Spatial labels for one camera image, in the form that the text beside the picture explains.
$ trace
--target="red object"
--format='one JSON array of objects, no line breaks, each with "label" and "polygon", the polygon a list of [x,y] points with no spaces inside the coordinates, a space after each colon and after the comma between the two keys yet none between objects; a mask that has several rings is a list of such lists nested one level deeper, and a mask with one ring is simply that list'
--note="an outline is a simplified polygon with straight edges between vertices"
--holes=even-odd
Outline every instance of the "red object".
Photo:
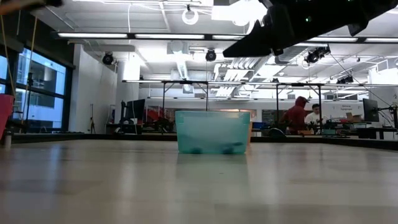
[{"label": "red object", "polygon": [[13,96],[0,94],[0,140],[2,137],[2,133],[6,128],[8,117],[12,114],[13,102]]},{"label": "red object", "polygon": [[154,110],[148,110],[148,117],[152,119],[153,121],[158,121],[159,116],[157,115],[157,112]]},{"label": "red object", "polygon": [[299,96],[296,99],[295,105],[283,115],[281,121],[290,122],[290,130],[305,130],[305,116],[307,113],[305,112],[304,107],[307,102],[306,98]]}]

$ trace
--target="computer monitor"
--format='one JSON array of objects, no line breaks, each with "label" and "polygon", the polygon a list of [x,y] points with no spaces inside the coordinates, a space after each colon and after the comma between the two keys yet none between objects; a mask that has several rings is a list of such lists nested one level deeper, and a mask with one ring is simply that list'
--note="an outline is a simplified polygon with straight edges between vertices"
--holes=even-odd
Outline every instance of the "computer monitor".
[{"label": "computer monitor", "polygon": [[363,99],[364,120],[366,122],[379,122],[379,112],[376,100]]},{"label": "computer monitor", "polygon": [[127,102],[125,118],[142,120],[144,117],[145,100],[134,100]]}]

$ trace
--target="person in white shirt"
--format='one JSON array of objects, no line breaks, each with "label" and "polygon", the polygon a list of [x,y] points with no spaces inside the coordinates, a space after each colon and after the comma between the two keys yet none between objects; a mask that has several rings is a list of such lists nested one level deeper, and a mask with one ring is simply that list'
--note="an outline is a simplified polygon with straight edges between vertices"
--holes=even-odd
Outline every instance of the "person in white shirt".
[{"label": "person in white shirt", "polygon": [[320,124],[319,122],[319,104],[312,105],[312,113],[308,114],[305,117],[305,123],[310,124],[313,122],[314,124]]}]

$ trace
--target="translucent plastic bin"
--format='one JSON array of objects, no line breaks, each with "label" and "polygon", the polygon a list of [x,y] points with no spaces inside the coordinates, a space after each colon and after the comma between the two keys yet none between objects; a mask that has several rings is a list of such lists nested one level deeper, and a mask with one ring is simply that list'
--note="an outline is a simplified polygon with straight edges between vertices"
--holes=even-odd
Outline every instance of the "translucent plastic bin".
[{"label": "translucent plastic bin", "polygon": [[244,154],[250,112],[176,111],[178,151],[190,154]]}]

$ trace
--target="person in red hoodie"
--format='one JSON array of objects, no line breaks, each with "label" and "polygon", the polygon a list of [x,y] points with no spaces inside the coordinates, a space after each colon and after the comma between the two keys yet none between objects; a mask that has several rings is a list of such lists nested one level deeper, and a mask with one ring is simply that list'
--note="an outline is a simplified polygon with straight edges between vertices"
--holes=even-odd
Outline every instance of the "person in red hoodie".
[{"label": "person in red hoodie", "polygon": [[305,116],[307,115],[307,112],[305,112],[304,107],[306,103],[308,103],[308,100],[299,96],[296,99],[295,105],[286,111],[280,120],[280,122],[287,121],[291,134],[295,134],[299,130],[305,130]]}]

